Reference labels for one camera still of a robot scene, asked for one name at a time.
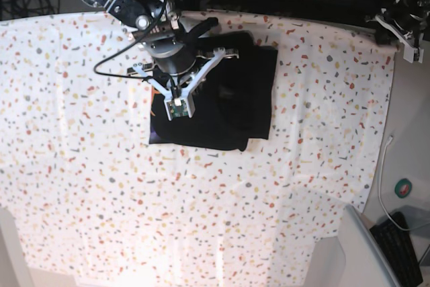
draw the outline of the black cloth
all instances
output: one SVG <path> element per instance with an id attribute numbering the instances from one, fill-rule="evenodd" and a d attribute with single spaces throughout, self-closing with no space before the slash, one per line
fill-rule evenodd
<path id="1" fill-rule="evenodd" d="M 244 151 L 250 138 L 269 138 L 277 50 L 255 46 L 246 32 L 200 38 L 197 45 L 206 52 L 217 47 L 236 48 L 240 59 L 224 59 L 209 72 L 194 96 L 193 118 L 169 121 L 164 97 L 155 95 L 150 144 Z"/>

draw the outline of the speckled tablecloth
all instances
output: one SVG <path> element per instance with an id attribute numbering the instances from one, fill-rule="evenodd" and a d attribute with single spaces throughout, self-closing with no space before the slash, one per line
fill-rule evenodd
<path id="1" fill-rule="evenodd" d="M 147 145 L 148 84 L 92 73 L 129 44 L 113 18 L 0 24 L 0 204 L 30 266 L 106 286 L 296 286 L 345 203 L 363 210 L 395 48 L 298 20 L 186 13 L 210 15 L 279 49 L 270 140 L 244 153 Z M 142 59 L 134 48 L 102 69 Z"/>

